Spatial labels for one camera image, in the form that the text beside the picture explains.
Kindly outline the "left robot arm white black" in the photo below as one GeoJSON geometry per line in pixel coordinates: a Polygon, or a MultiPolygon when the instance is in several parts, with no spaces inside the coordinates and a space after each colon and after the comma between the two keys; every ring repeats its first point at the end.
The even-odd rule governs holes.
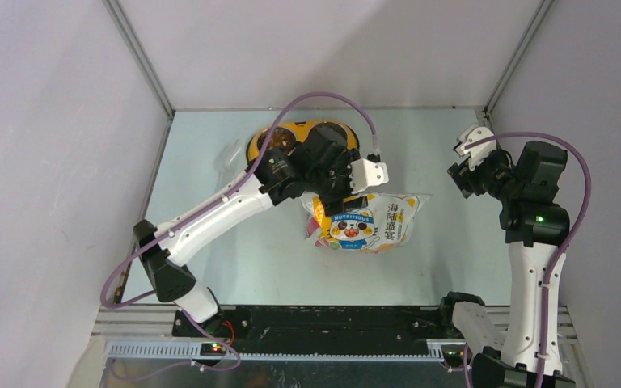
{"type": "Polygon", "coordinates": [[[319,196],[330,214],[363,204],[360,193],[388,180],[378,150],[361,156],[351,129],[333,121],[291,123],[258,132],[244,172],[208,200],[158,225],[138,222],[138,255],[160,302],[172,302],[203,336],[223,326],[213,291],[188,268],[202,248],[242,221],[304,193],[319,196]]]}

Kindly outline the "clear plastic scoop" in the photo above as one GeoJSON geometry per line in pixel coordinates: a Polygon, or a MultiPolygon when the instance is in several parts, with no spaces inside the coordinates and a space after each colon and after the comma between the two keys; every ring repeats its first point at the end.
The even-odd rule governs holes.
{"type": "Polygon", "coordinates": [[[237,168],[239,154],[242,150],[239,139],[226,145],[218,156],[217,167],[222,174],[234,174],[237,168]]]}

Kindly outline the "colourful pet food bag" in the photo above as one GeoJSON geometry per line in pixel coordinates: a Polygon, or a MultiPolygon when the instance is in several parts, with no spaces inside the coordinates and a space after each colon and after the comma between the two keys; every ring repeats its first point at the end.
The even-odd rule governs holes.
{"type": "Polygon", "coordinates": [[[306,240],[316,247],[358,253],[383,253],[406,244],[417,213],[432,198],[428,193],[366,193],[366,203],[327,215],[319,197],[301,196],[308,212],[306,240]]]}

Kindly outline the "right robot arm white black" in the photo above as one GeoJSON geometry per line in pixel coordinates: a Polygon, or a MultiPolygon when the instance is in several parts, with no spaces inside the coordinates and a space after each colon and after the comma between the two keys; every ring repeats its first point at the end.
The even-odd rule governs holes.
{"type": "Polygon", "coordinates": [[[464,197],[488,194],[501,203],[511,267],[509,323],[500,333],[485,308],[468,298],[437,317],[441,333],[463,335],[463,367],[471,387],[574,387],[562,372],[557,348],[557,288],[570,220],[555,203],[566,150],[529,141],[516,163],[491,145],[470,153],[448,174],[464,197]]]}

